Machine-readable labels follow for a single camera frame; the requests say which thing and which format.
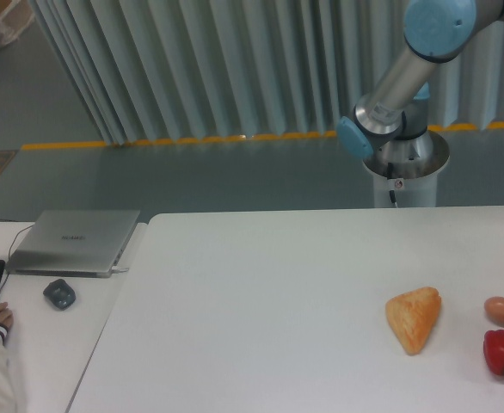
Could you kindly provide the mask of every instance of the bread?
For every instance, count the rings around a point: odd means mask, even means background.
[[[407,354],[421,352],[440,308],[441,297],[432,287],[398,295],[386,303],[388,323]]]

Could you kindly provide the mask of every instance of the silver laptop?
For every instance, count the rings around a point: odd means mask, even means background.
[[[44,211],[6,269],[14,274],[109,277],[139,211]]]

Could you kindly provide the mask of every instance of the bell pepper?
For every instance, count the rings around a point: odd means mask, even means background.
[[[483,354],[489,370],[498,376],[504,376],[504,330],[485,333]]]

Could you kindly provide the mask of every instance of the gray floor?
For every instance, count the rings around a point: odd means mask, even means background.
[[[504,205],[504,130],[445,133],[439,206]],[[99,139],[37,26],[0,51],[0,149]],[[157,213],[372,207],[372,182],[335,139],[21,151],[0,177],[0,218],[44,209]]]

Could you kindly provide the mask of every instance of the egg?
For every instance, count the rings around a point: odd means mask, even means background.
[[[491,297],[485,301],[487,317],[495,324],[504,327],[504,297]]]

